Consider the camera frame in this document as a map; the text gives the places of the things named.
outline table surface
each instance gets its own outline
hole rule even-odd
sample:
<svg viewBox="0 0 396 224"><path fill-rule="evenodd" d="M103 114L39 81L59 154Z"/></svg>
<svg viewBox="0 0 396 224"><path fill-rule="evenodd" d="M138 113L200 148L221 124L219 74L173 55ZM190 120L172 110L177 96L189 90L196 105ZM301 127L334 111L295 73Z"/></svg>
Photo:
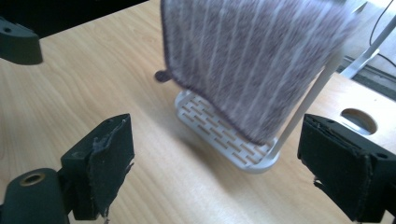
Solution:
<svg viewBox="0 0 396 224"><path fill-rule="evenodd" d="M250 175L177 119L180 87L153 78L164 68L159 0L48 36L41 47L40 65L0 62L0 203L13 178L59 170L90 130L130 113L135 165L111 223L350 223L296 157L301 123L277 164ZM378 131L366 137L396 153L396 104L351 80L335 74L308 112L336 119L348 107L370 114Z"/></svg>

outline towel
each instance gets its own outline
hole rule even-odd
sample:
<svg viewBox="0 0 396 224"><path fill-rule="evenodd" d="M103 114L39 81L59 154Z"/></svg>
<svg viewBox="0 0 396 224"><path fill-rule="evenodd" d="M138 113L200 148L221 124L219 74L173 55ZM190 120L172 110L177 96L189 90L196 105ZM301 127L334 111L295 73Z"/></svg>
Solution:
<svg viewBox="0 0 396 224"><path fill-rule="evenodd" d="M319 0L162 0L162 23L167 75L258 145L356 25Z"/></svg>

